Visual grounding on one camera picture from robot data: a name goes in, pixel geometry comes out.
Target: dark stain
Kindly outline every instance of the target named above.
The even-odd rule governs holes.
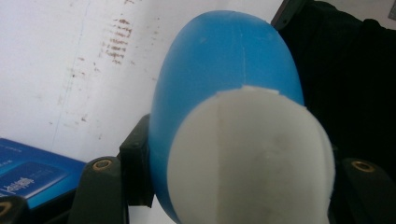
[[[119,29],[119,30],[124,30],[124,31],[128,31],[128,32],[132,32],[132,29],[131,29],[131,28],[128,28],[128,27],[117,26],[117,29]]]
[[[122,24],[127,24],[127,25],[130,24],[130,23],[129,23],[128,21],[126,21],[126,20],[119,20],[119,22],[122,23]]]
[[[110,42],[115,43],[115,44],[128,45],[128,42],[125,42],[123,40],[118,40],[118,39],[110,39]]]
[[[116,35],[119,35],[119,36],[121,36],[121,37],[125,37],[125,36],[126,36],[125,34],[122,34],[122,33],[120,33],[120,32],[116,32]]]
[[[126,51],[126,48],[120,48],[120,47],[117,47],[117,46],[112,46],[111,47],[112,49],[114,49],[114,50],[120,50],[120,51]]]
[[[118,61],[118,60],[115,60],[115,59],[114,59],[112,62],[113,62],[114,64],[121,64],[121,62],[120,62],[120,61]]]
[[[106,51],[106,54],[108,56],[113,57],[114,59],[117,59],[117,58],[122,58],[123,59],[123,57],[124,57],[123,54],[118,54],[117,52],[109,52],[108,50]]]

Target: blue plastic shell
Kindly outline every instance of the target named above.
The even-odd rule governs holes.
[[[167,163],[180,124],[202,101],[244,85],[278,90],[304,104],[293,59],[270,24],[244,13],[212,11],[180,31],[163,62],[148,134],[155,193],[174,221]]]

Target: blue book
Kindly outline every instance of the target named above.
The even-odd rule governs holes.
[[[30,208],[78,186],[85,163],[0,138],[0,197],[18,195]]]

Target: black fabric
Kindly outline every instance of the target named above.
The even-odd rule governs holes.
[[[396,180],[396,31],[309,1],[280,34],[340,157],[372,161]]]

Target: brass screw insert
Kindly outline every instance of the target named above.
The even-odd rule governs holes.
[[[366,163],[364,161],[353,161],[352,162],[353,167],[356,169],[363,171],[365,173],[372,173],[375,171],[374,166],[370,165],[369,163]]]
[[[103,171],[113,163],[111,160],[100,160],[93,164],[92,168],[95,171]]]
[[[12,204],[10,202],[0,203],[0,217],[5,215],[11,207]]]

